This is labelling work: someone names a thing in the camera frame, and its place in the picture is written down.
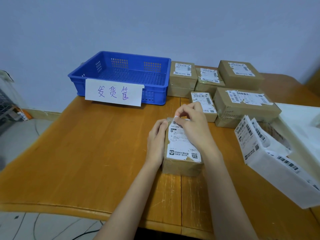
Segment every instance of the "white wall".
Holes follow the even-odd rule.
[[[320,64],[320,0],[0,0],[0,69],[29,108],[61,112],[67,74],[105,50],[305,82]]]

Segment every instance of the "handwritten paper sign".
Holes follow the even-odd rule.
[[[89,79],[85,81],[85,99],[141,106],[144,85],[118,81]]]

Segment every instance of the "plastic crate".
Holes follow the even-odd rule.
[[[79,96],[84,96],[86,79],[101,79],[132,84],[143,84],[142,103],[166,103],[171,59],[101,51],[87,60],[68,77]]]

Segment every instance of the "hand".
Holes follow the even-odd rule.
[[[148,136],[146,164],[151,164],[152,166],[155,166],[157,169],[162,164],[164,156],[167,128],[168,121],[166,119],[158,120],[154,124]]]
[[[189,141],[200,151],[200,153],[203,153],[204,149],[215,144],[208,127],[206,116],[203,113],[202,106],[199,102],[188,105],[183,104],[177,109],[174,115],[179,117],[187,116],[190,118],[190,121],[182,118],[175,118],[175,122],[183,127],[184,133]]]

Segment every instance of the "qr code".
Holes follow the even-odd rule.
[[[194,159],[198,159],[198,154],[197,153],[191,153],[191,157]]]

